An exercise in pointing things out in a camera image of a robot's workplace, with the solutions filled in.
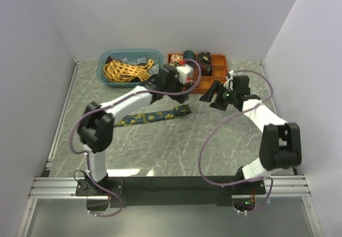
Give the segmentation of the blue floral tie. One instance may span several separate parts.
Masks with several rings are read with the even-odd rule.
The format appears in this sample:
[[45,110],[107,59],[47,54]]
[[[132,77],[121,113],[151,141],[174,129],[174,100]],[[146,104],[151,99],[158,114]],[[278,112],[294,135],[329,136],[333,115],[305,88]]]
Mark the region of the blue floral tie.
[[117,127],[128,127],[132,125],[148,124],[164,120],[172,120],[191,114],[189,105],[176,106],[170,110],[127,115],[114,125]]

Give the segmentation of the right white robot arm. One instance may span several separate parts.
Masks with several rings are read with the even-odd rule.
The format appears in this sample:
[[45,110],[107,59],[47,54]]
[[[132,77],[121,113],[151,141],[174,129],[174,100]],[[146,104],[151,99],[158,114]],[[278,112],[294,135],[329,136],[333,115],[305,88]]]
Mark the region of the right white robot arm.
[[253,179],[278,169],[296,167],[302,162],[299,125],[273,113],[258,95],[251,94],[249,82],[246,75],[232,76],[224,84],[214,81],[200,98],[202,102],[210,102],[210,107],[222,111],[233,105],[262,133],[259,157],[236,173],[235,188],[242,194],[253,189]]

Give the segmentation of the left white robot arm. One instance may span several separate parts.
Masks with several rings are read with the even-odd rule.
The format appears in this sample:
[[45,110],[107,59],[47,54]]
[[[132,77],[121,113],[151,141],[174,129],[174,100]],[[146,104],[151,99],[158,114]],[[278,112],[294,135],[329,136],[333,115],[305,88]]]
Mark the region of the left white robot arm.
[[187,63],[174,67],[163,65],[158,74],[135,86],[128,93],[102,104],[91,102],[86,107],[73,132],[83,144],[82,153],[87,156],[85,171],[88,188],[95,195],[108,191],[105,151],[113,139],[114,126],[128,114],[148,106],[164,96],[179,104],[184,103],[192,88],[186,88],[188,78],[195,68]]

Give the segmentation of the red striped rolled tie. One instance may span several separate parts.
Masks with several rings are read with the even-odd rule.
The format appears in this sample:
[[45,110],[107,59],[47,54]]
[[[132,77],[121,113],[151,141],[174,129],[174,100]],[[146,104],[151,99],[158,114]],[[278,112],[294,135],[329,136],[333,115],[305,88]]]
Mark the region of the red striped rolled tie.
[[189,76],[182,90],[185,91],[185,90],[190,89],[192,86],[194,86],[197,81],[197,77],[198,77],[197,74],[193,74]]

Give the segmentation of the red white rolled tie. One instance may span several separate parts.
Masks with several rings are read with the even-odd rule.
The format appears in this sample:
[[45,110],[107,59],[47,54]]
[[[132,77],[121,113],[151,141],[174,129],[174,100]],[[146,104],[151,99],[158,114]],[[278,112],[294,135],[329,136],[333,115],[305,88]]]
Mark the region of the red white rolled tie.
[[169,61],[169,63],[170,63],[170,65],[172,65],[172,66],[179,66],[180,65],[180,63],[182,62],[182,60],[183,60],[183,55],[182,54],[172,54],[171,56],[170,56],[170,61]]

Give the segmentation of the maroon rolled tie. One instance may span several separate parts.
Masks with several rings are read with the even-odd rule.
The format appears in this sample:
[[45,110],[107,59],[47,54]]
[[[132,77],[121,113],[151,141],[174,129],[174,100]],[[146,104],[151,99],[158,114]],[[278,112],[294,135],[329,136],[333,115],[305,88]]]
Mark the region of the maroon rolled tie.
[[212,65],[204,62],[199,63],[202,76],[212,76]]

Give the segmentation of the orange divided tray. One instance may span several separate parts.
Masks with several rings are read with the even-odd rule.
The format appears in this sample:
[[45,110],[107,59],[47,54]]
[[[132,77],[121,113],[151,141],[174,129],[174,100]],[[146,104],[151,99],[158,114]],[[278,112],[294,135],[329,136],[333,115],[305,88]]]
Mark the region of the orange divided tray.
[[[183,53],[169,53],[167,58],[167,63],[170,61],[170,56],[172,54],[182,54]],[[226,56],[224,54],[212,54],[212,76],[201,76],[198,86],[192,90],[191,94],[204,94],[211,87],[215,80],[224,83],[226,81],[226,74],[228,73],[228,63]]]

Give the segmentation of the teal rolled tie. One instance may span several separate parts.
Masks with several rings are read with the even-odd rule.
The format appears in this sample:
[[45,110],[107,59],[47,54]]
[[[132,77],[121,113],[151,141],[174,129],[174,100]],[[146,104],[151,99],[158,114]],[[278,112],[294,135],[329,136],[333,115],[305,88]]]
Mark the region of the teal rolled tie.
[[191,50],[186,50],[183,52],[183,58],[184,59],[192,59],[197,60],[196,54]]

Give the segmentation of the black floral rolled tie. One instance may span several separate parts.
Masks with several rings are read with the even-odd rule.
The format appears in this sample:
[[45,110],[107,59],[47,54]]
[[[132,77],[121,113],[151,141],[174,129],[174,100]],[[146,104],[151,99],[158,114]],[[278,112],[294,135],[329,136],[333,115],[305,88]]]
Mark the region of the black floral rolled tie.
[[203,51],[197,54],[197,61],[205,64],[212,64],[212,54],[208,51]]

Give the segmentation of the yellow patterned tie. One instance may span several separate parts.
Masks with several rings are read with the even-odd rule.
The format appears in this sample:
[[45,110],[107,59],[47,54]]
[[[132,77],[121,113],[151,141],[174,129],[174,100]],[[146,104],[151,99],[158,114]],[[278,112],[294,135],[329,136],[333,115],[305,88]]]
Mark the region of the yellow patterned tie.
[[139,81],[143,82],[150,77],[150,75],[147,73],[140,75],[138,77],[130,76],[129,74],[133,73],[133,69],[133,66],[123,64],[122,62],[116,60],[116,62],[113,65],[104,65],[103,72],[105,77],[110,82],[128,83],[132,82],[136,78]]

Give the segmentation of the blue plastic bin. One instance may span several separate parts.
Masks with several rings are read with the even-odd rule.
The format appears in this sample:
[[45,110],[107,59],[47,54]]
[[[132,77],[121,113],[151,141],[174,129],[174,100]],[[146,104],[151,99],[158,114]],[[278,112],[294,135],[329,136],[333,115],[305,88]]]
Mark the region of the blue plastic bin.
[[154,49],[111,50],[99,58],[97,78],[112,88],[132,88],[157,74],[163,63]]

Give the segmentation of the dark tie in bin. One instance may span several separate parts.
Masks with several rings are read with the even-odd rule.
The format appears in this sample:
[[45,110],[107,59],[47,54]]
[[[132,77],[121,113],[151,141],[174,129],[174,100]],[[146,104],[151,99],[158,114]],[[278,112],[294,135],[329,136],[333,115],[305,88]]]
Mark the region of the dark tie in bin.
[[115,62],[116,60],[114,58],[112,58],[111,56],[108,56],[105,61],[105,65],[113,65]]

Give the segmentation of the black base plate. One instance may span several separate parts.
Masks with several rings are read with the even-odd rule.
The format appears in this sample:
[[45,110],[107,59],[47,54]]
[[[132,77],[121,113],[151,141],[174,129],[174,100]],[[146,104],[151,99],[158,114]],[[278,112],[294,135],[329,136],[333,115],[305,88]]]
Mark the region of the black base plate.
[[120,196],[125,206],[216,204],[230,207],[234,195],[266,194],[261,180],[218,187],[200,176],[108,177],[101,185]]

